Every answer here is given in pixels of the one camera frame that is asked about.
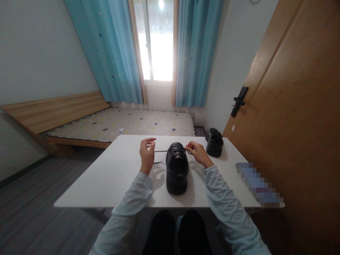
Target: person's left hand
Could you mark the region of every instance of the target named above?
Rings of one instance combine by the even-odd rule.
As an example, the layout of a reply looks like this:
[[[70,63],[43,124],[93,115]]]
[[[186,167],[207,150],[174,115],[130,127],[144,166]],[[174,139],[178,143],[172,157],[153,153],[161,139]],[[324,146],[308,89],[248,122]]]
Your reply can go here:
[[[153,162],[155,160],[155,140],[156,138],[146,138],[141,142],[139,154],[141,155],[142,166],[140,172],[146,175],[150,174]]]

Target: wooden door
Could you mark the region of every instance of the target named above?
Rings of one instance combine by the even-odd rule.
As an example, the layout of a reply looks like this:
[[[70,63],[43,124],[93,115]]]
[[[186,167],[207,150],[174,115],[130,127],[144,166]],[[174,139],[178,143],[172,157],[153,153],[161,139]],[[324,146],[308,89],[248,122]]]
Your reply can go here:
[[[295,251],[325,251],[340,230],[340,1],[280,0],[244,86],[223,136],[284,198]]]

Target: patterned mattress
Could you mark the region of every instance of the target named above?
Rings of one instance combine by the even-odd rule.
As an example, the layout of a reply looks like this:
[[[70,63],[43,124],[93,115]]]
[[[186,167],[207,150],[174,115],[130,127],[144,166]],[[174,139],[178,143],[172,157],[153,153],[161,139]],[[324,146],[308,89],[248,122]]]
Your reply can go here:
[[[108,108],[48,132],[62,138],[112,142],[120,128],[128,135],[195,136],[189,113]]]

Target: blue curtain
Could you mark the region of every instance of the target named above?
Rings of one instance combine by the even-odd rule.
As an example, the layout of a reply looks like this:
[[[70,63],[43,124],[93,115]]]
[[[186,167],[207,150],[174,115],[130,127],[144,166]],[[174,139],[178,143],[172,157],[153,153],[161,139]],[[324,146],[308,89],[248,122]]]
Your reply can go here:
[[[106,101],[143,103],[128,0],[64,0]]]
[[[179,0],[176,106],[203,107],[223,0]]]

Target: bright window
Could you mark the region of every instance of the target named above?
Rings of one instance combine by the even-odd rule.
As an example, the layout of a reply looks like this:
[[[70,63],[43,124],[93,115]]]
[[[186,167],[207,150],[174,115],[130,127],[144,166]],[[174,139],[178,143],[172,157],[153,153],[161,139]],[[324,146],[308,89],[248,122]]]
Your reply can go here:
[[[174,0],[134,0],[144,79],[172,80]]]

